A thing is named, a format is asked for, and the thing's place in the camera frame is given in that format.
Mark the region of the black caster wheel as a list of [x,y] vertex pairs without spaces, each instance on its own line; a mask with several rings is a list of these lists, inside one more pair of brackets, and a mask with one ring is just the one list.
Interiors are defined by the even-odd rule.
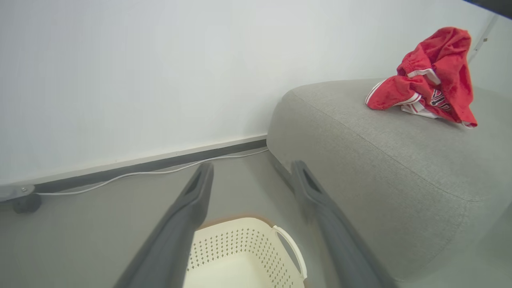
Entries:
[[36,212],[42,204],[42,198],[38,194],[31,194],[16,198],[11,201],[12,208],[17,214],[28,214]]

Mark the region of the cream perforated laundry basket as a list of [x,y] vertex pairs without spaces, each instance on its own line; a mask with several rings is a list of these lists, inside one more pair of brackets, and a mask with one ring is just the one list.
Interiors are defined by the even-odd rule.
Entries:
[[183,288],[306,288],[294,239],[261,218],[204,225],[194,234]]

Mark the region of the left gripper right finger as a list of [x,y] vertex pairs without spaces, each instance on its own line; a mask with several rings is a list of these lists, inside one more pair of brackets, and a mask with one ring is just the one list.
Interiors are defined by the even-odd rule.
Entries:
[[290,182],[305,221],[311,225],[326,283],[331,288],[397,288],[350,220],[305,162],[294,161]]

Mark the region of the plain red garment white trim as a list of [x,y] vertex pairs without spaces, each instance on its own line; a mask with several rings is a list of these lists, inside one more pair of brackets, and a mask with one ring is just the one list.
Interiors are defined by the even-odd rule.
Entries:
[[424,109],[468,129],[478,125],[470,109],[474,99],[467,59],[470,46],[468,31],[444,27],[417,44],[397,68],[399,76],[419,88]]

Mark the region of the red garment with striped print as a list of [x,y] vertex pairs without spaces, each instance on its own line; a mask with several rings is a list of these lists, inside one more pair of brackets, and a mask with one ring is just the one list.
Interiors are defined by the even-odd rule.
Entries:
[[389,77],[370,91],[365,103],[373,110],[398,106],[409,114],[460,122],[440,88],[433,86],[424,76]]

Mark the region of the grey fabric sofa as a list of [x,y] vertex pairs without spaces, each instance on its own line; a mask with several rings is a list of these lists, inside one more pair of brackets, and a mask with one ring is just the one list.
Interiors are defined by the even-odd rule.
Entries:
[[415,281],[476,244],[512,203],[512,100],[475,89],[477,128],[371,110],[379,83],[340,80],[288,91],[267,147],[302,160],[390,274]]

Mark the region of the grey metal partition foot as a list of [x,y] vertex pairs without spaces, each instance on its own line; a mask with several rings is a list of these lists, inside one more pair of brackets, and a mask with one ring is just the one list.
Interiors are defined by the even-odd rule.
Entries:
[[5,202],[31,195],[34,192],[34,190],[34,185],[0,186],[0,202]]

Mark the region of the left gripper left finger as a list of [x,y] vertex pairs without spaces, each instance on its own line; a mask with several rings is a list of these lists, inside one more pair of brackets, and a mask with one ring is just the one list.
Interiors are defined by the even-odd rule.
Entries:
[[183,287],[194,232],[206,219],[213,178],[213,164],[200,164],[114,288]]

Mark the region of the black baseboard strip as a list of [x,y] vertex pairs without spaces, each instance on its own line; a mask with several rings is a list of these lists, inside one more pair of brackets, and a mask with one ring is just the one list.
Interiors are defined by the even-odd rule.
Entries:
[[223,148],[205,150],[181,156],[167,157],[164,159],[154,160],[151,162],[123,166],[120,168],[112,168],[99,172],[88,173],[81,176],[68,177],[42,184],[35,184],[34,192],[53,194],[57,192],[66,191],[72,188],[78,188],[82,186],[106,182],[117,176],[129,173],[159,171],[164,168],[171,168],[173,166],[179,166],[183,164],[191,164],[193,162],[199,162],[205,159],[227,156],[229,154],[235,154],[254,149],[261,149],[265,147],[266,136],[259,140],[231,146],[225,146]]

